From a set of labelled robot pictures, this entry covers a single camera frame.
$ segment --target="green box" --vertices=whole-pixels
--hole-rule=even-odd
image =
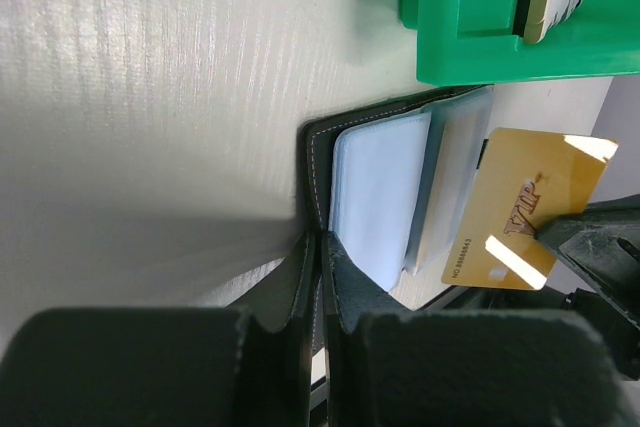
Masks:
[[[512,34],[517,0],[400,0],[417,78],[467,85],[640,72],[640,0],[585,0],[539,44]]]

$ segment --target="green plastic container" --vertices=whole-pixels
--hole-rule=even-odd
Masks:
[[[640,0],[585,0],[539,44],[512,34],[517,0],[400,0],[417,77],[466,85],[640,72]]]

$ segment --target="textured white surface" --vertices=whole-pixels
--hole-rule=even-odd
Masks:
[[[300,124],[425,88],[395,11],[0,0],[0,345],[48,306],[186,304],[281,257]],[[499,110],[584,133],[607,86],[507,86]]]

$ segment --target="open wallet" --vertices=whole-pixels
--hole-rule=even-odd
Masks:
[[[447,87],[314,120],[302,130],[310,224],[335,233],[385,291],[450,246],[489,122],[486,86]]]

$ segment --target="gold card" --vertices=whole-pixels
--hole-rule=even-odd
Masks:
[[[495,130],[442,282],[541,289],[555,257],[533,238],[536,229],[582,212],[617,148],[594,137]]]

